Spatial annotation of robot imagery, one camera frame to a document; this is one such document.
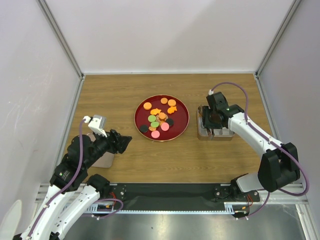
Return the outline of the steel serving tongs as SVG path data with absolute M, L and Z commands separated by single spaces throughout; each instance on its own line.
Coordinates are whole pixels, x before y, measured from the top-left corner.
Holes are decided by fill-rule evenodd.
M 202 121 L 202 105 L 200 105 L 197 108 L 196 112 L 196 118 L 197 118 L 197 138 L 201 141 L 210 141 L 213 139 L 214 134 L 213 130 L 211 128 L 207 129 L 203 127 L 203 121 Z

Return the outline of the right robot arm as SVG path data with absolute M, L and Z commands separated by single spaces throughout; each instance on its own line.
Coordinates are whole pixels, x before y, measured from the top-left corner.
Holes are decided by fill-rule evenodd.
M 292 143 L 282 143 L 267 134 L 262 128 L 245 116 L 245 111 L 237 104 L 229 105 L 221 92 L 210 91 L 207 105 L 198 108 L 198 134 L 209 140 L 241 137 L 260 157 L 256 173 L 246 173 L 232 180 L 230 195 L 242 201 L 253 190 L 268 192 L 300 179 L 297 166 L 298 151 Z

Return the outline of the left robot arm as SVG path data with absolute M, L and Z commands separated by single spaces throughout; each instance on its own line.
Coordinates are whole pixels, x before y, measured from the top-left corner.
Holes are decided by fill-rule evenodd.
M 46 196 L 27 229 L 14 240 L 62 240 L 85 210 L 110 194 L 110 182 L 99 174 L 88 176 L 88 169 L 104 154 L 122 154 L 131 136 L 103 129 L 74 137 L 55 168 Z

